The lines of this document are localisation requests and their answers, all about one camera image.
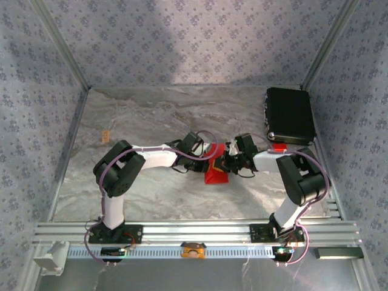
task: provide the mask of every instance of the marble surface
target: marble surface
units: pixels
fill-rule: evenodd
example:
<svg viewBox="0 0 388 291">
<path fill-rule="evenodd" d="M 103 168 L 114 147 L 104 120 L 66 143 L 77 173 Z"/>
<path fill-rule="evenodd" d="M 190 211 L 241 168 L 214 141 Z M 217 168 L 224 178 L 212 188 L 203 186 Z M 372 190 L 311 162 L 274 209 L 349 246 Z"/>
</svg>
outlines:
<svg viewBox="0 0 388 291">
<path fill-rule="evenodd" d="M 59 191 L 54 221 L 87 221 L 101 214 L 94 165 L 119 140 L 158 146 L 206 129 L 221 142 L 238 133 L 264 134 L 261 87 L 104 89 L 89 92 L 69 166 Z M 103 144 L 101 132 L 110 130 Z M 267 144 L 255 139 L 260 149 Z M 268 218 L 286 197 L 279 174 L 252 179 L 229 175 L 229 183 L 205 185 L 204 174 L 168 168 L 142 171 L 125 194 L 126 220 Z M 317 204 L 310 216 L 323 216 Z"/>
</svg>

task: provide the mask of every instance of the fabric wall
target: fabric wall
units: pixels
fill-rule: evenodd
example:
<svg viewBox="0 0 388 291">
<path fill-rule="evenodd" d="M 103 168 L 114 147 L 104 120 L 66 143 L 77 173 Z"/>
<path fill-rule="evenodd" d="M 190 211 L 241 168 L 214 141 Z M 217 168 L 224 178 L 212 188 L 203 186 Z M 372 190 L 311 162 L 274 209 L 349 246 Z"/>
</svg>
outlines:
<svg viewBox="0 0 388 291">
<path fill-rule="evenodd" d="M 28 1 L 0 2 L 0 290 L 45 221 L 81 89 Z"/>
<path fill-rule="evenodd" d="M 45 0 L 88 84 L 300 84 L 342 0 Z"/>
<path fill-rule="evenodd" d="M 387 1 L 361 1 L 310 94 L 346 214 L 388 290 Z"/>
</svg>

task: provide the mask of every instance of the black case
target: black case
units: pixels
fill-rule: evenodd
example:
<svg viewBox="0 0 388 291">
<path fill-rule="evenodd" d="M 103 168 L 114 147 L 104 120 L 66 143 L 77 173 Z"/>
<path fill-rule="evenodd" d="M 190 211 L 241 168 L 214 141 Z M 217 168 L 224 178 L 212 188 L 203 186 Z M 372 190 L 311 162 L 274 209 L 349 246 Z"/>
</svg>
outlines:
<svg viewBox="0 0 388 291">
<path fill-rule="evenodd" d="M 267 138 L 307 146 L 316 136 L 310 96 L 306 91 L 269 88 L 264 102 Z"/>
</svg>

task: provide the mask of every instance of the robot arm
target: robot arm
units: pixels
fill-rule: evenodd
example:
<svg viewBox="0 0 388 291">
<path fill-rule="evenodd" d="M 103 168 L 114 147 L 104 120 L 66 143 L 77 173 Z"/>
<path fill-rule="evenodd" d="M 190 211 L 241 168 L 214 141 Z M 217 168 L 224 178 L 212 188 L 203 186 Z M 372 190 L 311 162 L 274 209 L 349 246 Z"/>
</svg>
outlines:
<svg viewBox="0 0 388 291">
<path fill-rule="evenodd" d="M 310 149 L 303 148 L 292 154 L 271 151 L 259 152 L 252 137 L 245 133 L 228 143 L 229 149 L 217 158 L 214 167 L 225 172 L 238 173 L 242 168 L 252 172 L 280 173 L 287 197 L 280 208 L 270 216 L 269 224 L 275 237 L 291 231 L 296 220 L 306 211 L 311 202 L 320 198 L 326 188 L 323 174 L 311 161 L 316 160 Z"/>
<path fill-rule="evenodd" d="M 118 155 L 130 149 L 142 149 L 130 152 L 119 159 L 123 164 L 114 163 L 106 173 L 102 187 L 106 194 L 104 198 L 104 225 L 110 229 L 116 229 L 124 222 L 123 205 L 124 194 L 131 187 L 141 170 L 154 167 L 184 166 L 194 172 L 206 172 L 209 168 L 207 161 L 193 161 L 179 153 L 166 149 L 177 149 L 185 154 L 199 157 L 207 151 L 210 144 L 206 144 L 197 134 L 190 132 L 183 140 L 177 140 L 163 144 L 157 148 L 164 150 L 147 151 L 155 147 L 138 147 L 130 145 L 127 141 L 118 142 L 95 166 L 93 173 L 96 182 L 99 183 L 103 171 L 107 165 Z"/>
</svg>

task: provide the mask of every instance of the black mounting plate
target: black mounting plate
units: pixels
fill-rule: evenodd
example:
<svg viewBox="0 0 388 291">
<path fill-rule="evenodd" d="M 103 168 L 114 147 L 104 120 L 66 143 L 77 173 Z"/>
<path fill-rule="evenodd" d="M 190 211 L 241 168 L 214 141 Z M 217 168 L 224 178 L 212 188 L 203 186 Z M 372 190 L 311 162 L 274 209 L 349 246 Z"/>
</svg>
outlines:
<svg viewBox="0 0 388 291">
<path fill-rule="evenodd" d="M 293 234 L 299 243 L 304 242 L 303 229 L 301 227 L 296 227 L 277 238 L 275 238 L 273 226 L 269 224 L 250 224 L 249 230 L 251 243 L 281 243 L 286 241 L 290 234 Z"/>
<path fill-rule="evenodd" d="M 89 236 L 89 244 L 132 244 L 132 237 L 135 244 L 141 244 L 143 236 L 142 225 L 125 225 L 110 230 L 104 223 L 94 227 Z"/>
</svg>

